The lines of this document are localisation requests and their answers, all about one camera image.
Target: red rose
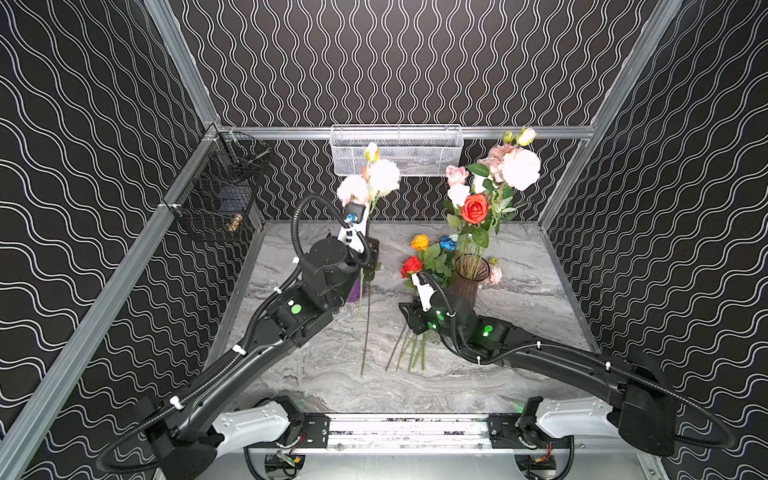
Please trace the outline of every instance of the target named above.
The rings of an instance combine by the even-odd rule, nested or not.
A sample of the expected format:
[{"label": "red rose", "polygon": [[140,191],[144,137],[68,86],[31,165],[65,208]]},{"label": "red rose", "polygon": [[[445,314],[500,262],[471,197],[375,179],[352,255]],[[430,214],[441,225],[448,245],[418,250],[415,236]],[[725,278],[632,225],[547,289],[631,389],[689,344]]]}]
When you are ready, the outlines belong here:
[{"label": "red rose", "polygon": [[402,265],[400,273],[402,273],[402,278],[407,278],[410,273],[420,272],[422,268],[424,268],[422,262],[416,257],[411,257]]},{"label": "red rose", "polygon": [[480,223],[488,215],[488,202],[485,195],[470,195],[462,207],[462,218],[469,223]]}]

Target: robotic arm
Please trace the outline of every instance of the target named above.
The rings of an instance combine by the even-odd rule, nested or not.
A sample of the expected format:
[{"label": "robotic arm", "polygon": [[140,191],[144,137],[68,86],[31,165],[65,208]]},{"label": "robotic arm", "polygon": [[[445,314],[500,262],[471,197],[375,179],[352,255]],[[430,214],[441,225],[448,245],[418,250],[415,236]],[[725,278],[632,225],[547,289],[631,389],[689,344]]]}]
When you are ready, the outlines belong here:
[{"label": "robotic arm", "polygon": [[[366,207],[357,204],[348,204],[343,215],[336,215],[342,226],[338,237],[319,240],[305,253],[299,242],[299,219],[310,201],[334,210],[318,196],[306,197],[297,206],[291,219],[296,269],[257,309],[242,340],[186,389],[158,403],[142,399],[137,406],[141,422],[102,450],[97,458],[100,470],[131,474],[162,468],[169,480],[191,480],[223,453],[257,442],[276,442],[280,447],[298,443],[303,415],[287,398],[240,412],[225,412],[225,408],[272,365],[328,325],[345,303],[360,269],[373,270],[377,263],[378,242],[365,238]],[[665,386],[650,357],[638,354],[624,360],[555,343],[510,322],[452,305],[428,273],[415,275],[413,281],[419,298],[399,307],[414,333],[434,329],[448,349],[469,362],[539,372],[589,392],[608,407],[592,412],[598,401],[554,406],[540,397],[529,399],[514,425],[500,427],[499,436],[515,437],[536,448],[566,434],[613,435],[654,455],[671,455],[675,441],[706,447],[733,444],[733,434],[720,419]],[[678,402],[702,412],[722,428],[726,439],[708,442],[675,436]],[[153,450],[152,462],[109,461],[118,446],[140,433]]]}]

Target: brown glass vase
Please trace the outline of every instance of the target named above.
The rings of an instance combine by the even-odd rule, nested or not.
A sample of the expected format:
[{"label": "brown glass vase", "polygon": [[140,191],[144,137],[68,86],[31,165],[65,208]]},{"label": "brown glass vase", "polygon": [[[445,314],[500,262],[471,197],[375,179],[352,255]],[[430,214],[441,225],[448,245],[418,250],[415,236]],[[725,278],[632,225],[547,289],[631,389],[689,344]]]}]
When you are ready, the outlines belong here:
[{"label": "brown glass vase", "polygon": [[453,276],[448,290],[449,299],[457,305],[461,303],[473,310],[480,282],[485,281],[491,274],[491,267],[484,258],[469,253],[456,257],[453,266],[456,275]]}]

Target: wavy line wallpaper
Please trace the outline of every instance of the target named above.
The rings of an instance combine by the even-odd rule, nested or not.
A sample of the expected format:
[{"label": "wavy line wallpaper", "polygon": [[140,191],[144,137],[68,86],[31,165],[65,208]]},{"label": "wavy line wallpaper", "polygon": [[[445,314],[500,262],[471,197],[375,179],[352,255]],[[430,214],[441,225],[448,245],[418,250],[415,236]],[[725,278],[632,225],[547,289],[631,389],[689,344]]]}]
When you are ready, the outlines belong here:
[{"label": "wavy line wallpaper", "polygon": [[768,478],[766,125],[768,2],[688,0],[551,228],[601,348],[659,356],[737,430],[674,480]]},{"label": "wavy line wallpaper", "polygon": [[0,0],[0,438],[204,129],[140,0]]},{"label": "wavy line wallpaper", "polygon": [[170,0],[222,123],[586,125],[654,0]]},{"label": "wavy line wallpaper", "polygon": [[[235,154],[253,151],[252,139],[235,134],[230,143]],[[577,140],[536,140],[531,149],[541,157],[541,179],[520,195],[517,202],[530,201],[516,220],[537,220],[554,186],[560,180],[565,165],[578,145]],[[485,158],[496,141],[466,141],[462,164]],[[257,205],[269,220],[288,220],[299,200],[307,194],[320,194],[336,202],[336,188],[342,177],[333,173],[330,146],[327,141],[273,142],[273,155],[258,182]],[[443,201],[448,186],[443,177],[403,177],[395,190],[376,206],[374,220],[444,220]],[[310,205],[307,216],[313,219],[330,217]]]},{"label": "wavy line wallpaper", "polygon": [[[135,425],[138,401],[157,401],[203,370],[247,250],[248,242],[198,244],[172,226],[23,478],[105,477],[96,455]],[[118,455],[139,463],[151,451],[131,441]]]}]

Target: gold object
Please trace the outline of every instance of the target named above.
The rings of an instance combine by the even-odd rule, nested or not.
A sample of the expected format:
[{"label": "gold object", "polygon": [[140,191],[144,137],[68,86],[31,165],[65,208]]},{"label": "gold object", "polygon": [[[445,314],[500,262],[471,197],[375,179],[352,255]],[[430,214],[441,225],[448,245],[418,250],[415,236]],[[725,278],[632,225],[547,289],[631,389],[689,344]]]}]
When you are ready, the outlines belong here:
[{"label": "gold object", "polygon": [[234,214],[232,216],[232,221],[230,221],[227,224],[227,230],[234,233],[237,231],[238,228],[240,228],[240,224],[245,220],[245,217],[243,217],[243,214]]}]

